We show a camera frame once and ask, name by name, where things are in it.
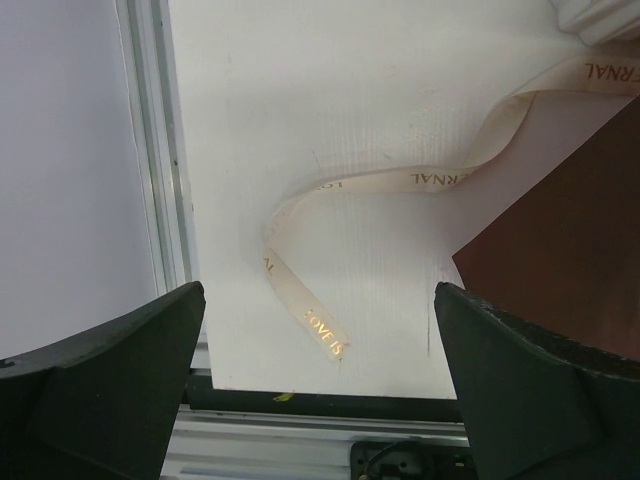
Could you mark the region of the dark red wrapping paper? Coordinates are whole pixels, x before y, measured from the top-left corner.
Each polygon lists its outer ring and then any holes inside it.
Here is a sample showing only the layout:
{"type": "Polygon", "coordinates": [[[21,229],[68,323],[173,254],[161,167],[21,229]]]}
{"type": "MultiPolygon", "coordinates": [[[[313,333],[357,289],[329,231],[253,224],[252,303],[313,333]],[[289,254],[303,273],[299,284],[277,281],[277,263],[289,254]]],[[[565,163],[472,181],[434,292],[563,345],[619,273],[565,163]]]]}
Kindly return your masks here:
{"type": "Polygon", "coordinates": [[[465,288],[499,309],[638,359],[638,100],[453,260],[465,288]]]}

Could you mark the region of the cream printed ribbon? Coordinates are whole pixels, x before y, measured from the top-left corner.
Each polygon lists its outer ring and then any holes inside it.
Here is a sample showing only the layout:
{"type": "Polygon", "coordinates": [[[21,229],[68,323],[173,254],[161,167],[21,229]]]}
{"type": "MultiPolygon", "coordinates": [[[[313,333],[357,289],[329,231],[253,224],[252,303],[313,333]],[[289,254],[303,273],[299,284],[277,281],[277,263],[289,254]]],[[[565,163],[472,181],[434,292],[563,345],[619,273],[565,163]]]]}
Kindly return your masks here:
{"type": "Polygon", "coordinates": [[[498,101],[489,111],[459,166],[421,165],[378,170],[314,185],[285,201],[265,228],[264,263],[274,293],[337,367],[349,340],[314,293],[276,252],[287,223],[303,203],[320,194],[438,193],[452,188],[496,159],[513,141],[542,92],[639,95],[639,60],[604,55],[562,61],[498,101]]]}

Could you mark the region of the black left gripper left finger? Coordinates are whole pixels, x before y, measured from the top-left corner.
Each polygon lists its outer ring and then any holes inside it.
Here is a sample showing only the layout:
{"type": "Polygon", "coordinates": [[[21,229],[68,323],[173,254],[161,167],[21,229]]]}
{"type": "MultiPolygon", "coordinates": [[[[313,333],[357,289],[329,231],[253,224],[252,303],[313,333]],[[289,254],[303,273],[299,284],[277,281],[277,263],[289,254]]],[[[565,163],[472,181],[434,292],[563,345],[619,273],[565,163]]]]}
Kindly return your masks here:
{"type": "Polygon", "coordinates": [[[204,311],[190,282],[2,360],[2,478],[159,478],[204,311]]]}

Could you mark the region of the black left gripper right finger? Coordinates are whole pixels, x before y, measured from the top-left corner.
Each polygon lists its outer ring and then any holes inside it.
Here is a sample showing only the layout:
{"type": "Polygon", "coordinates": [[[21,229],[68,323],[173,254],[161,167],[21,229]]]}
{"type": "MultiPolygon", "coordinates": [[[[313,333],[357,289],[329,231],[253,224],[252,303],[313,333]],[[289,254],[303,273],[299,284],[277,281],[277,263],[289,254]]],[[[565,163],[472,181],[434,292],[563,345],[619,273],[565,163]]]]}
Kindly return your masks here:
{"type": "Polygon", "coordinates": [[[479,478],[638,478],[637,361],[451,283],[434,308],[479,478]]]}

